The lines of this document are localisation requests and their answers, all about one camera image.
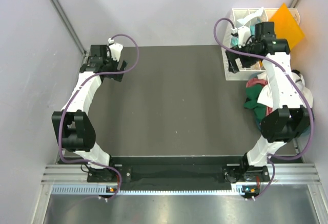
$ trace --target dark gray table surface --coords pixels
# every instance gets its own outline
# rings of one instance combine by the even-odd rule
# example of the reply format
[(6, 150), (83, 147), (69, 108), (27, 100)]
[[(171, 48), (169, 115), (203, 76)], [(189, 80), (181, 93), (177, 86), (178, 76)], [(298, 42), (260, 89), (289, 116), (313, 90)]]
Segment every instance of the dark gray table surface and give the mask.
[[(121, 59), (132, 66), (135, 49), (124, 48)], [(115, 156), (242, 155), (260, 137), (244, 101), (245, 82), (225, 80), (218, 46), (141, 47), (121, 83), (105, 79), (89, 118), (98, 144)]]

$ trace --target white wall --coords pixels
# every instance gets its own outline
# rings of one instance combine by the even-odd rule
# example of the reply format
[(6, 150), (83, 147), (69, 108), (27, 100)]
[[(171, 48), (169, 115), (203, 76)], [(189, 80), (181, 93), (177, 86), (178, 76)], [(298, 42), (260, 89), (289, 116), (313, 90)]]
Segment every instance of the white wall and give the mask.
[(291, 0), (59, 0), (85, 48), (116, 33), (141, 46), (214, 45), (214, 23), (240, 7), (279, 7)]
[(81, 55), (49, 0), (0, 0), (0, 222), (28, 223)]
[[(303, 72), (314, 98), (315, 134), (306, 158), (316, 164), (328, 195), (328, 7), (326, 0), (301, 0), (297, 8), (305, 39), (293, 49), (292, 67)], [(307, 139), (299, 140), (305, 145)]]

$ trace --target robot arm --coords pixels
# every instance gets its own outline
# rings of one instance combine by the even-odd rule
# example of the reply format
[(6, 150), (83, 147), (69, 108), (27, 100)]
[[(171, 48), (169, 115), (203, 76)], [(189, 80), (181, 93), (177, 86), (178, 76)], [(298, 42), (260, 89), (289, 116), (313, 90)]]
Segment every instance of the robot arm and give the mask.
[[(255, 25), (254, 40), (245, 46), (235, 46), (232, 49), (266, 56), (280, 64), (285, 73), (274, 63), (263, 60), (268, 75), (273, 97), (273, 112), (261, 122), (261, 137), (253, 149), (247, 152), (240, 162), (239, 174), (250, 175), (263, 172), (268, 163), (268, 155), (284, 146), (309, 126), (310, 119), (307, 109), (298, 93), (285, 75), (292, 76), (290, 67), (290, 49), (286, 39), (277, 39), (274, 33), (274, 23), (265, 22)], [(239, 71), (236, 59), (242, 66), (248, 68), (259, 59), (226, 51), (229, 71)]]
[[(127, 63), (123, 61), (118, 70), (120, 54), (123, 46), (108, 40), (109, 45), (92, 45), (88, 62), (80, 68), (78, 81), (72, 95), (80, 88), (81, 84), (91, 75), (99, 72), (116, 72), (126, 68)], [(116, 81), (121, 81), (123, 74), (106, 76)], [(69, 106), (63, 127), (62, 147), (74, 152), (84, 159), (98, 162), (102, 165), (109, 165), (110, 155), (104, 152), (96, 143), (95, 130), (88, 118), (89, 108), (95, 92), (104, 80), (104, 76), (96, 76), (90, 79), (84, 88), (79, 91), (74, 101)], [(52, 115), (52, 123), (58, 141), (58, 131), (62, 111), (55, 111)], [(102, 167), (90, 164), (95, 169)]]

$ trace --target white basket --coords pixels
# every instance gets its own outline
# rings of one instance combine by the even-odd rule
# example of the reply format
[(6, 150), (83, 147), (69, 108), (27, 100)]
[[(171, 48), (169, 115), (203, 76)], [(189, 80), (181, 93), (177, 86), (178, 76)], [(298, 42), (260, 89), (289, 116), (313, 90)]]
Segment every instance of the white basket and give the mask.
[[(244, 18), (245, 16), (254, 13), (258, 9), (232, 9), (229, 19), (233, 21), (235, 25), (237, 25), (237, 20)], [(262, 22), (267, 22), (268, 18), (271, 18), (273, 14), (278, 9), (264, 9), (264, 13), (261, 16)], [(290, 8), (289, 11), (292, 13), (295, 21), (297, 24), (300, 23), (300, 15), (298, 13), (298, 10), (295, 8)], [(250, 27), (257, 23), (257, 19), (252, 19), (250, 22), (248, 22), (245, 26)], [(227, 29), (225, 30), (224, 38), (223, 38), (223, 44), (229, 48), (231, 48), (231, 39), (232, 39), (232, 26), (230, 23), (228, 23)], [(231, 73), (228, 71), (228, 59), (226, 56), (226, 51), (222, 50), (222, 56), (223, 56), (223, 65), (224, 65), (224, 73), (225, 73), (225, 79), (226, 80), (249, 80), (250, 76), (256, 73), (262, 73), (265, 71), (264, 67), (261, 68), (260, 63), (256, 63), (255, 65), (252, 65), (250, 68), (243, 68), (241, 65), (241, 62), (239, 59), (236, 59), (237, 66), (239, 68), (238, 73)]]

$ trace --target red cloth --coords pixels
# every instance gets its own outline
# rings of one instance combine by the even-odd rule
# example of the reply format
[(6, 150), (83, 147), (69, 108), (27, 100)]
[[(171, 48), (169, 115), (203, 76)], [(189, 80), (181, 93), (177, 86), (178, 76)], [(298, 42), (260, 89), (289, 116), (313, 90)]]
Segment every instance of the red cloth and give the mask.
[(268, 116), (272, 113), (272, 108), (270, 108), (269, 106), (266, 107), (266, 113), (265, 116)]
[(268, 82), (266, 79), (253, 78), (246, 83), (246, 87), (252, 87), (256, 84), (261, 84), (264, 87), (268, 84)]

